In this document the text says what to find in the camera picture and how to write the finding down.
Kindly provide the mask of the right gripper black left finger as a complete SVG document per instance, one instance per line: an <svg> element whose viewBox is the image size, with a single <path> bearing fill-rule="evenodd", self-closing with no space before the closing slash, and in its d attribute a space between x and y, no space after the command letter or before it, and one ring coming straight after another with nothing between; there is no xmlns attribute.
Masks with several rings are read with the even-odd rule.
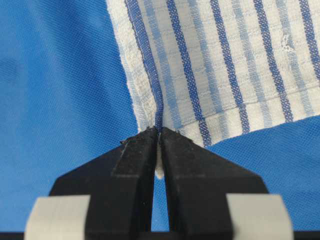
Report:
<svg viewBox="0 0 320 240"><path fill-rule="evenodd" d="M58 177L28 217L27 240L134 240L151 229L158 132L147 128Z"/></svg>

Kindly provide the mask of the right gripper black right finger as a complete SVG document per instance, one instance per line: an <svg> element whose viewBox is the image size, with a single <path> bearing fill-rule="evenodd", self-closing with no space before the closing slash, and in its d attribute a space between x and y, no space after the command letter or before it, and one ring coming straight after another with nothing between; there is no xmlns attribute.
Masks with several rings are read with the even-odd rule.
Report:
<svg viewBox="0 0 320 240"><path fill-rule="evenodd" d="M184 240L291 240L283 199L256 173L168 128L160 134L169 228Z"/></svg>

